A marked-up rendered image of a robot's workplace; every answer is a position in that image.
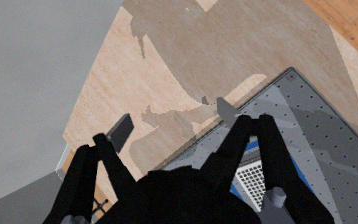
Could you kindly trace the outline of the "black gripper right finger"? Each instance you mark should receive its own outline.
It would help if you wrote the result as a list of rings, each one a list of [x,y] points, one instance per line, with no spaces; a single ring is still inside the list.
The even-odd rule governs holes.
[[[266,190],[262,210],[256,212],[262,224],[335,224],[328,209],[299,177],[273,116],[251,119],[224,98],[216,101],[217,114],[230,131],[181,190],[178,205],[182,217],[190,223],[201,220],[219,185],[230,191],[250,136],[257,136]]]

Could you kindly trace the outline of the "blue tape outline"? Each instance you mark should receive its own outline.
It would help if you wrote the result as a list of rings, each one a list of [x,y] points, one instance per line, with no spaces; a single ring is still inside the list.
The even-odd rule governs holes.
[[[258,145],[258,140],[254,141],[254,142],[252,142],[252,143],[249,143],[249,144],[247,145],[245,151],[250,150],[250,149],[252,149],[252,148],[255,148],[255,147],[257,147],[257,146],[259,146],[259,145]],[[291,154],[290,154],[290,156],[291,156]],[[310,185],[308,184],[307,180],[305,179],[304,175],[302,174],[302,172],[300,171],[299,167],[297,166],[296,162],[295,162],[294,159],[292,158],[292,156],[291,156],[291,159],[292,159],[293,162],[294,162],[294,166],[295,166],[295,168],[296,168],[296,170],[297,170],[297,172],[298,172],[299,177],[300,177],[300,178],[302,179],[302,181],[309,187],[309,189],[312,190],[311,187],[310,187]],[[231,191],[233,192],[233,194],[235,194],[237,197],[239,197],[241,200],[243,200],[242,197],[240,196],[240,194],[238,193],[238,191],[236,190],[236,188],[234,187],[233,184],[231,185]],[[313,192],[313,190],[312,190],[312,192]],[[314,193],[314,192],[313,192],[313,193]],[[244,201],[244,200],[243,200],[243,201]]]

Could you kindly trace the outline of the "grey perforated base plate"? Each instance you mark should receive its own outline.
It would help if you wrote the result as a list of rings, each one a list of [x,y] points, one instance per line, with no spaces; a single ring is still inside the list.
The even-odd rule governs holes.
[[[294,68],[238,108],[273,116],[285,145],[335,224],[358,224],[358,134]],[[159,170],[200,169],[229,132],[224,121]]]

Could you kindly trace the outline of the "white well plate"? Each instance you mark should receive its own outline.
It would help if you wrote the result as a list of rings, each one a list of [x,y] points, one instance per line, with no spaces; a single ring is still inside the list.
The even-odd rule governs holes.
[[[260,156],[241,162],[235,176],[258,211],[261,211],[263,195],[266,190]]]

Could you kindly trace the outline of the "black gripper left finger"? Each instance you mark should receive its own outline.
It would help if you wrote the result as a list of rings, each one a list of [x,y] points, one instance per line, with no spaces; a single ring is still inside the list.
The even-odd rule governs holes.
[[[99,133],[92,137],[96,146],[85,144],[76,150],[51,212],[42,224],[91,224],[99,161],[104,164],[129,224],[150,222],[152,205],[118,157],[133,129],[131,116],[126,113],[106,135]]]

